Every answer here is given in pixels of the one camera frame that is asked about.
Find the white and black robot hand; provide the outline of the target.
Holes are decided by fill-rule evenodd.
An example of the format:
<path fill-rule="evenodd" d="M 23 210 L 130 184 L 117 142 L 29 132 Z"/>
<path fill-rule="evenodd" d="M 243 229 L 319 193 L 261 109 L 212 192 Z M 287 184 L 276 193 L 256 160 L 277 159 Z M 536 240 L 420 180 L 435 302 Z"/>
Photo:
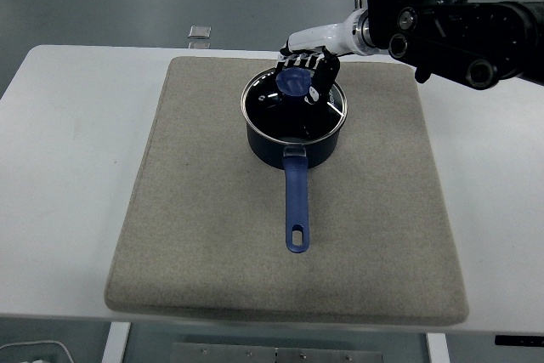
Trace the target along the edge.
<path fill-rule="evenodd" d="M 276 70 L 303 57 L 373 55 L 376 50 L 366 41 L 367 15 L 365 9 L 356 9 L 342 23 L 292 33 L 278 54 Z"/>

